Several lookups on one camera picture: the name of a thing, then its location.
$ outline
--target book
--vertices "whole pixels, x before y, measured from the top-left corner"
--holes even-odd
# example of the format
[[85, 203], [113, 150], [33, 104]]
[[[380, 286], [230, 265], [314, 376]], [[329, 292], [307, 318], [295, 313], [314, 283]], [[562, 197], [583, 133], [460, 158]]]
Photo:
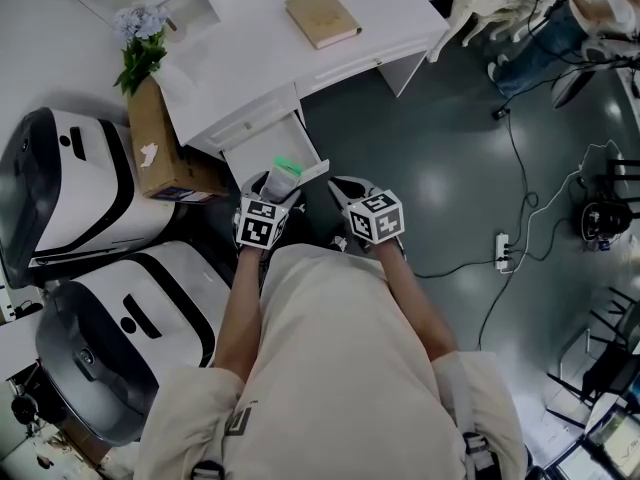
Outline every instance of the book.
[[362, 27], [338, 0], [287, 0], [285, 5], [318, 50], [362, 32]]

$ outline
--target table leg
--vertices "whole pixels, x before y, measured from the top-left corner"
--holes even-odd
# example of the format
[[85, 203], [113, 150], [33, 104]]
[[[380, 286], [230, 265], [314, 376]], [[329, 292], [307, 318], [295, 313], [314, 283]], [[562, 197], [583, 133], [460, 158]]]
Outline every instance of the table leg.
[[471, 14], [473, 14], [473, 10], [466, 2], [460, 3], [457, 0], [453, 1], [451, 16], [448, 20], [449, 27], [451, 28], [445, 32], [445, 34], [440, 38], [440, 41], [438, 41], [438, 44], [427, 54], [427, 60], [429, 62], [437, 62], [438, 57], [440, 56], [440, 50], [442, 50], [444, 45], [458, 33], [462, 26], [471, 17]]

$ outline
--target person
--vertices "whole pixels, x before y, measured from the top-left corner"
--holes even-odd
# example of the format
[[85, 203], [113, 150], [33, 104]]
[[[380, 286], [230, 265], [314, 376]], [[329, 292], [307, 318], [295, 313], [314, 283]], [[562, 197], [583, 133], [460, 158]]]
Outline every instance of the person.
[[495, 356], [459, 351], [396, 238], [371, 245], [378, 261], [281, 247], [262, 293], [263, 251], [243, 246], [213, 367], [160, 385], [134, 478], [455, 480], [477, 452], [480, 467], [524, 479]]
[[[532, 87], [547, 66], [579, 50], [588, 37], [635, 40], [639, 28], [640, 0], [569, 0], [552, 12], [547, 24], [515, 59], [509, 61], [500, 55], [497, 62], [491, 62], [489, 78], [511, 98]], [[569, 60], [581, 61], [575, 56]]]

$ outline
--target flower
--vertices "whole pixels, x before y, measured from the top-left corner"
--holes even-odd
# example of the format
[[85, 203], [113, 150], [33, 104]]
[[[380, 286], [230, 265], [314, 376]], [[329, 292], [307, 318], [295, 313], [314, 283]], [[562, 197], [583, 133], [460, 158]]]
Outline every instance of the flower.
[[164, 8], [131, 7], [120, 9], [114, 16], [113, 25], [116, 36], [130, 43], [134, 37], [144, 40], [162, 32], [168, 17]]

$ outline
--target gray floor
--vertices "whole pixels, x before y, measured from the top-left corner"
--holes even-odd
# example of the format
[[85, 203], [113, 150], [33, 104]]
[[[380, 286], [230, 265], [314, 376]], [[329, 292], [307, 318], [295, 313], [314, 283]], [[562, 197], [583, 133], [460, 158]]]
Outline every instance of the gray floor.
[[[320, 156], [331, 159], [331, 174], [371, 179], [403, 201], [402, 239], [415, 272], [489, 260], [497, 232], [512, 239], [517, 234], [520, 170], [505, 123], [491, 117], [504, 100], [486, 77], [483, 41], [463, 49], [454, 39], [437, 64], [423, 64], [398, 100], [376, 71], [303, 100], [309, 135]], [[614, 139], [626, 158], [640, 158], [640, 133], [613, 73], [599, 74], [561, 110], [552, 110], [548, 87], [518, 98], [511, 108], [515, 141], [540, 206], [577, 168], [590, 143]], [[613, 147], [592, 150], [585, 178], [603, 172], [606, 158], [615, 154]], [[311, 182], [307, 196], [308, 215], [326, 234], [340, 217], [325, 182]], [[581, 200], [577, 184], [571, 189]], [[543, 254], [554, 223], [571, 211], [565, 190], [533, 219], [530, 251]], [[610, 252], [589, 252], [571, 227], [561, 224], [550, 257], [544, 263], [525, 260], [487, 323], [484, 349], [498, 355], [538, 463], [559, 454], [575, 434], [544, 415], [557, 392], [545, 372], [555, 371], [560, 348], [586, 324], [589, 310], [603, 307], [603, 287], [634, 293], [630, 241], [627, 234]], [[481, 323], [506, 280], [492, 265], [483, 265], [422, 284], [460, 346], [474, 350]]]

